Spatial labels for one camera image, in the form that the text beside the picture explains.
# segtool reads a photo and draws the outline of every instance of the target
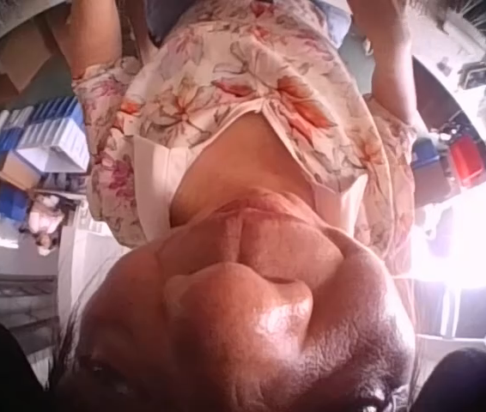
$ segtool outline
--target sleeve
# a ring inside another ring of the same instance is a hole
[[[90,212],[129,247],[141,245],[145,237],[137,215],[132,141],[118,127],[118,110],[140,68],[135,58],[121,58],[88,67],[72,84],[82,106],[91,159]]]
[[[371,95],[364,96],[390,165],[394,228],[386,266],[394,276],[410,271],[410,232],[415,220],[415,180],[410,168],[416,129],[389,113]]]

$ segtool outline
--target nose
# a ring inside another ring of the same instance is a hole
[[[241,368],[296,357],[313,308],[304,282],[267,279],[234,263],[174,276],[164,298],[178,344],[191,344],[199,358]]]

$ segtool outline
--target woman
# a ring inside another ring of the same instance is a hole
[[[73,3],[89,202],[135,249],[84,308],[59,402],[401,405],[414,334],[390,272],[413,220],[410,37],[399,1],[349,5],[374,48],[365,98],[306,0],[197,1],[144,66],[121,56],[113,0]]]

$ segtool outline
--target floral blouse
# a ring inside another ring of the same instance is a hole
[[[89,67],[74,89],[92,155],[90,208],[122,245],[165,233],[192,162],[237,118],[261,112],[317,197],[361,182],[353,235],[393,274],[409,269],[414,131],[358,93],[311,2],[201,0],[151,63]]]

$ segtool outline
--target red container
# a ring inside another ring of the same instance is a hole
[[[483,172],[483,161],[474,140],[463,135],[451,145],[451,156],[457,176],[463,186],[470,186],[472,180]]]

